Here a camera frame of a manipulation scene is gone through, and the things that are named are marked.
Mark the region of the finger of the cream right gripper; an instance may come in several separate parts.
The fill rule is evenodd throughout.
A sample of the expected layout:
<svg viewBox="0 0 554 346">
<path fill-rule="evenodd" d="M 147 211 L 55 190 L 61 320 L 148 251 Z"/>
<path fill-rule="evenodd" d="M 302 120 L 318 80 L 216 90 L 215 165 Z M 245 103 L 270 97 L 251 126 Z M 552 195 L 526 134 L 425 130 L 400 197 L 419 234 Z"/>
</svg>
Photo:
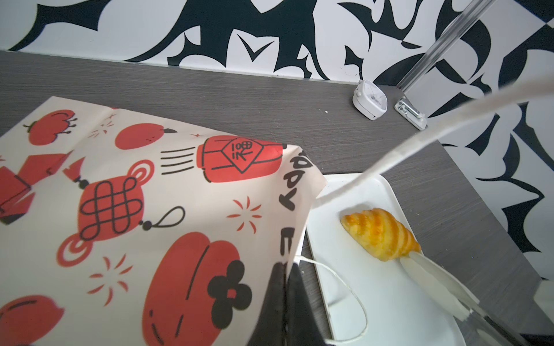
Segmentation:
<svg viewBox="0 0 554 346">
<path fill-rule="evenodd" d="M 401 257 L 400 263 L 407 274 L 432 298 L 443 310 L 460 321 L 470 316 L 469 308 L 454 295 L 458 283 L 453 277 L 425 256 Z"/>
<path fill-rule="evenodd" d="M 419 252 L 408 255 L 408 275 L 452 316 L 487 316 L 479 299 L 456 277 Z"/>
</svg>

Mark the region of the yellow fake croissant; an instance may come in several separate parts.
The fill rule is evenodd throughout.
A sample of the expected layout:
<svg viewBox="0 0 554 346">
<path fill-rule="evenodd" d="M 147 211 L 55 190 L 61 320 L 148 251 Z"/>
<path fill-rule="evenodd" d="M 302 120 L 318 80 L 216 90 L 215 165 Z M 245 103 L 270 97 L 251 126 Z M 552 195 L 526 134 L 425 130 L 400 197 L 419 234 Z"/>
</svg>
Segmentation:
<svg viewBox="0 0 554 346">
<path fill-rule="evenodd" d="M 421 253 L 413 233 L 384 209 L 345 215 L 340 223 L 365 251 L 382 262 Z"/>
</svg>

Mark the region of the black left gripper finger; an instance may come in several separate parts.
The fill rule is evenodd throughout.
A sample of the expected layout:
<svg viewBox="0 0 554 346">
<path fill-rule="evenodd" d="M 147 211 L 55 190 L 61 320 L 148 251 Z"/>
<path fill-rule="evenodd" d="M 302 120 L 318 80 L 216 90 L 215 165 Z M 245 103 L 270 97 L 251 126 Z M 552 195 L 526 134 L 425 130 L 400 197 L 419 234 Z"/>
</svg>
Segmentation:
<svg viewBox="0 0 554 346">
<path fill-rule="evenodd" d="M 258 323 L 249 345 L 325 345 L 304 287 L 300 267 L 287 270 L 276 263 L 271 271 Z"/>
</svg>

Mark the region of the red patterned paper bag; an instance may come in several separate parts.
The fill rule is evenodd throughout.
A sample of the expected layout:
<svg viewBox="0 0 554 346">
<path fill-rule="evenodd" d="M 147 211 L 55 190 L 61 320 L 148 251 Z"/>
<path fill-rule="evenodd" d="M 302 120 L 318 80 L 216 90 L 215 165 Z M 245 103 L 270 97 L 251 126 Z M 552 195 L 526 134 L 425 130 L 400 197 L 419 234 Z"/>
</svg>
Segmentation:
<svg viewBox="0 0 554 346">
<path fill-rule="evenodd" d="M 51 97 L 1 136 L 1 344 L 249 345 L 325 184 L 295 145 Z"/>
</svg>

